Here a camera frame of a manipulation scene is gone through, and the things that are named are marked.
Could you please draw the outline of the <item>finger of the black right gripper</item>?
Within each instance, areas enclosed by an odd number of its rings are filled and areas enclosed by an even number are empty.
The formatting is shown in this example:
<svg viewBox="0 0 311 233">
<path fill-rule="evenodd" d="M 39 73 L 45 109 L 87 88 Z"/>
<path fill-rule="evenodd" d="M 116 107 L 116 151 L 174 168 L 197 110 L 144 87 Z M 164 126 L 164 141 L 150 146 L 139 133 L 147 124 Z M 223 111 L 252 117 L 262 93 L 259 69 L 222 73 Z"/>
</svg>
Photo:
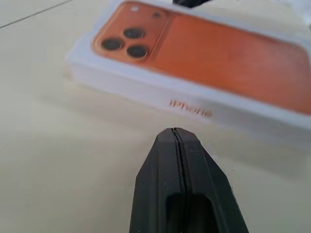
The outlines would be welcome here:
<svg viewBox="0 0 311 233">
<path fill-rule="evenodd" d="M 187 8 L 194 8 L 204 4 L 207 0 L 173 0 L 173 4 L 184 6 Z"/>
</svg>

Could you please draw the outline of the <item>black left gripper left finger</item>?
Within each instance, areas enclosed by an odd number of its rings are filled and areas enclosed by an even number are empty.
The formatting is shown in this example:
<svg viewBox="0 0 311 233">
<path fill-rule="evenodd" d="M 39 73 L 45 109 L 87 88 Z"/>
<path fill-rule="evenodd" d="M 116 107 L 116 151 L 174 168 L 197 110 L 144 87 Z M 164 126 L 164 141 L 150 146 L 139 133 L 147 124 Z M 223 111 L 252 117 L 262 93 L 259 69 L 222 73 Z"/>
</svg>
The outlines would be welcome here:
<svg viewBox="0 0 311 233">
<path fill-rule="evenodd" d="M 156 136 L 136 176 L 129 233 L 188 233 L 188 133 L 167 128 Z"/>
</svg>

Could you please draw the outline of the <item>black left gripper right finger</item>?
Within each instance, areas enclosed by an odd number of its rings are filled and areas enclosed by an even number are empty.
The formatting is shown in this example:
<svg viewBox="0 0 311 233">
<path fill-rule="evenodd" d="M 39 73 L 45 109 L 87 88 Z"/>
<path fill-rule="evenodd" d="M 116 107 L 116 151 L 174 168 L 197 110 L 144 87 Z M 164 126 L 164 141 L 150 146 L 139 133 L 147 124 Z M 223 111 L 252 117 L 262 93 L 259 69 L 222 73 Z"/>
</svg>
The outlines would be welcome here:
<svg viewBox="0 0 311 233">
<path fill-rule="evenodd" d="M 225 173 L 195 134 L 174 133 L 186 182 L 183 233 L 249 233 Z"/>
</svg>

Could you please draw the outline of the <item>white orange iPhone box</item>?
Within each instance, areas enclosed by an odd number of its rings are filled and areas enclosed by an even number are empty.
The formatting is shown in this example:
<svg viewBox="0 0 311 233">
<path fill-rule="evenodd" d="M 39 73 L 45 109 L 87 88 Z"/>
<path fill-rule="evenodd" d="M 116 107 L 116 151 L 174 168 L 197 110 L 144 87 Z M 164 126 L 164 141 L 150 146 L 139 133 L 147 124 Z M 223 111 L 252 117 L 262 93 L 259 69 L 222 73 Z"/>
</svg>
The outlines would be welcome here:
<svg viewBox="0 0 311 233">
<path fill-rule="evenodd" d="M 68 52 L 86 86 L 311 150 L 311 40 L 156 0 L 113 0 Z"/>
</svg>

